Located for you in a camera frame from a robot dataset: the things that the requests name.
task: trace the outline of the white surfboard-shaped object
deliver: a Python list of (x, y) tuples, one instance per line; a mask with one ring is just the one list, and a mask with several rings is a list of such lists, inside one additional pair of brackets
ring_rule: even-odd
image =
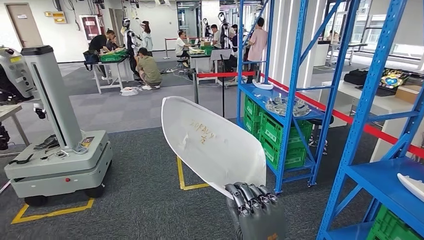
[(272, 84), (265, 84), (262, 82), (257, 82), (255, 79), (252, 80), (252, 83), (255, 87), (259, 88), (259, 89), (264, 89), (264, 90), (271, 90), (274, 88), (274, 85)]
[(415, 180), (409, 176), (404, 176), (400, 173), (397, 174), (397, 178), (405, 188), (407, 188), (413, 195), (424, 202), (424, 183), (421, 180)]
[(261, 143), (216, 113), (179, 96), (162, 100), (162, 129), (171, 149), (207, 184), (232, 198), (226, 184), (265, 185)]

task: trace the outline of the blue shelving unit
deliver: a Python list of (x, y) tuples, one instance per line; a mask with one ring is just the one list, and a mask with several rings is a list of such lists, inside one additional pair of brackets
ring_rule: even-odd
[[(349, 10), (349, 14), (352, 16), (355, 16), (357, 2), (359, 1), (352, 1), (352, 5), (355, 6), (355, 8)], [(373, 220), (376, 217), (380, 204), (386, 206), (419, 235), (424, 237), (424, 202), (410, 193), (397, 177), (397, 174), (401, 173), (413, 179), (423, 179), (424, 165), (406, 157), (407, 149), (423, 120), (423, 89), (421, 89), (421, 92), (417, 96), (412, 111), (369, 117), (374, 96), (406, 2), (407, 0), (390, 1), (377, 48), (371, 66), (369, 67), (353, 124), (350, 128), (337, 175), (322, 217), (316, 237), (317, 240), (365, 240), (373, 225)], [(380, 161), (352, 165), (366, 123), (376, 119), (384, 121), (402, 117), (408, 117), (403, 132), (397, 143), (393, 145)], [(347, 178), (352, 179), (357, 185), (345, 198), (338, 201)], [(362, 189), (373, 196), (362, 221), (356, 225), (331, 229), (334, 218)]]
[[(238, 45), (238, 90), (237, 90), (237, 124), (241, 127), (243, 127), (243, 123), (241, 121), (241, 98), (242, 93), (244, 93), (246, 96), (251, 98), (253, 101), (255, 101), (261, 108), (263, 108), (266, 111), (265, 104), (268, 101), (268, 99), (273, 97), (288, 97), (288, 102), (291, 104), (288, 104), (287, 106), (287, 113), (292, 113), (294, 108), (294, 99), (295, 99), (295, 93), (296, 91), (309, 91), (309, 90), (319, 90), (319, 89), (329, 89), (329, 98), (327, 102), (327, 108), (326, 111), (320, 111), (316, 109), (313, 106), (309, 106), (309, 108), (312, 110), (311, 113), (309, 113), (306, 116), (303, 117), (294, 117), (293, 114), (287, 114), (286, 116), (280, 116), (276, 115), (274, 113), (268, 113), (273, 116), (284, 128), (283, 128), (283, 139), (280, 147), (280, 159), (278, 162), (278, 169), (271, 170), (275, 174), (275, 192), (280, 193), (282, 191), (282, 184), (286, 182), (296, 181), (300, 179), (308, 179), (307, 184), (308, 186), (312, 186), (316, 184), (317, 174), (322, 158), (322, 152), (324, 149), (324, 145), (326, 142), (327, 132), (330, 124), (330, 119), (334, 107), (334, 102), (336, 99), (336, 93), (337, 88), (339, 87), (339, 82), (341, 78), (341, 73), (343, 69), (343, 65), (345, 62), (345, 56), (348, 49), (349, 40), (352, 36), (352, 30), (353, 25), (355, 21), (355, 15), (354, 14), (348, 14), (346, 17), (346, 22), (349, 23), (348, 27), (344, 29), (343, 32), (343, 39), (341, 40), (341, 46), (340, 46), (340, 52), (339, 52), (339, 58), (336, 63), (335, 67), (335, 74), (332, 78), (332, 84), (330, 86), (313, 86), (313, 87), (307, 87), (307, 88), (297, 88), (297, 81), (298, 81), (298, 75), (299, 75), (299, 68), (301, 63), (306, 59), (308, 56), (309, 51), (312, 49), (316, 41), (318, 40), (318, 37), (320, 36), (320, 33), (323, 32), (325, 26), (331, 19), (332, 15), (336, 12), (338, 6), (342, 2), (342, 0), (338, 0), (333, 8), (330, 10), (328, 15), (325, 17), (322, 25), (318, 28), (316, 31), (316, 34), (314, 35), (313, 39), (310, 41), (310, 43), (307, 45), (305, 51), (302, 52), (302, 45), (303, 45), (303, 39), (304, 39), (304, 30), (305, 30), (305, 21), (307, 16), (307, 9), (308, 9), (308, 2), (309, 0), (300, 0), (300, 10), (299, 10), (299, 20), (297, 23), (297, 31), (296, 31), (296, 44), (294, 47), (294, 55), (293, 55), (293, 64), (292, 64), (292, 71), (291, 71), (291, 77), (290, 77), (290, 85), (289, 85), (289, 91), (283, 91), (279, 88), (275, 87), (273, 90), (263, 90), (256, 88), (253, 84), (246, 84), (242, 80), (242, 66), (243, 64), (250, 64), (254, 63), (251, 61), (243, 61), (243, 48), (246, 45), (248, 39), (243, 41), (243, 6), (244, 1), (240, 1), (239, 6), (239, 28), (238, 28), (238, 42), (240, 43)], [(353, 4), (351, 4), (350, 9), (355, 9), (355, 11), (358, 9), (359, 1), (358, 0), (352, 0)], [(271, 40), (272, 40), (272, 33), (273, 33), (273, 19), (274, 19), (274, 5), (275, 0), (266, 0), (264, 2), (264, 6), (259, 13), (259, 16), (261, 16), (264, 12), (264, 9), (266, 6), (269, 5), (269, 16), (268, 16), (268, 41), (267, 41), (267, 54), (266, 59), (263, 61), (258, 61), (256, 63), (262, 63), (265, 64), (264, 68), (264, 81), (268, 82), (268, 76), (269, 76), (269, 66), (270, 66), (270, 52), (271, 52)], [(254, 26), (249, 32), (252, 34), (254, 31)], [(321, 134), (319, 136), (318, 146), (316, 148), (316, 151), (314, 153), (311, 152), (308, 146), (308, 139), (310, 136), (303, 136), (302, 132), (300, 131), (300, 128), (295, 120), (308, 120), (308, 119), (321, 119), (322, 120), (322, 129)], [(288, 146), (288, 140), (289, 140), (289, 132), (290, 127), (294, 124), (294, 126), (297, 128), (297, 131), (299, 133), (302, 139), (302, 142), (304, 146), (306, 147), (307, 152), (307, 159), (305, 161), (305, 165), (298, 168), (292, 168), (289, 170), (284, 169), (285, 164), (285, 158), (286, 158), (286, 149)], [(301, 175), (295, 175), (288, 178), (283, 178), (284, 173), (286, 172), (296, 172), (298, 170), (305, 170), (309, 169), (308, 173), (303, 173)]]

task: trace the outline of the yellow floor tape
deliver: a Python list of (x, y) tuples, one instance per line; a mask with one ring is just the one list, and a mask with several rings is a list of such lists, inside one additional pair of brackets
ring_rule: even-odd
[(54, 216), (59, 216), (59, 215), (64, 215), (64, 214), (81, 212), (81, 211), (84, 211), (86, 209), (90, 209), (93, 206), (93, 202), (94, 202), (94, 198), (90, 198), (87, 202), (87, 205), (85, 205), (85, 206), (79, 206), (79, 207), (72, 207), (72, 208), (57, 210), (57, 211), (54, 211), (54, 212), (41, 214), (41, 215), (32, 215), (32, 216), (22, 217), (24, 215), (25, 211), (29, 207), (28, 204), (25, 204), (25, 205), (23, 205), (22, 209), (17, 213), (17, 215), (14, 217), (11, 224), (19, 224), (19, 223), (38, 220), (38, 219), (42, 219), (42, 218), (46, 218), (46, 217), (54, 217)]
[(192, 190), (192, 189), (200, 189), (200, 188), (209, 187), (209, 184), (207, 183), (186, 186), (186, 183), (184, 182), (184, 175), (183, 175), (183, 162), (181, 161), (179, 157), (176, 157), (176, 165), (178, 168), (179, 188), (181, 188), (182, 190)]

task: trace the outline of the person in pink shirt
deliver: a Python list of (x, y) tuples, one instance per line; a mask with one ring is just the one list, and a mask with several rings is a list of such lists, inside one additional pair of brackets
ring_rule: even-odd
[[(265, 20), (262, 17), (260, 17), (257, 20), (257, 24), (256, 26), (254, 26), (253, 34), (249, 39), (250, 50), (247, 55), (247, 60), (250, 62), (262, 61), (262, 52), (267, 46), (267, 40), (268, 40), (268, 32), (262, 29), (262, 27), (264, 26), (264, 23), (265, 23)], [(250, 72), (256, 71), (257, 66), (258, 66), (257, 63), (251, 63), (249, 71)], [(247, 83), (251, 84), (252, 80), (253, 80), (253, 76), (249, 76), (247, 78)]]

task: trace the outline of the person kneeling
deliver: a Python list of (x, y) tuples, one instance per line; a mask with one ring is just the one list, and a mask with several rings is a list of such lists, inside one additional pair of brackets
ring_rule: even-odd
[(156, 61), (153, 57), (149, 56), (146, 48), (142, 47), (138, 50), (138, 72), (141, 79), (145, 82), (145, 86), (141, 88), (144, 90), (151, 90), (152, 88), (160, 88), (162, 76), (159, 72)]

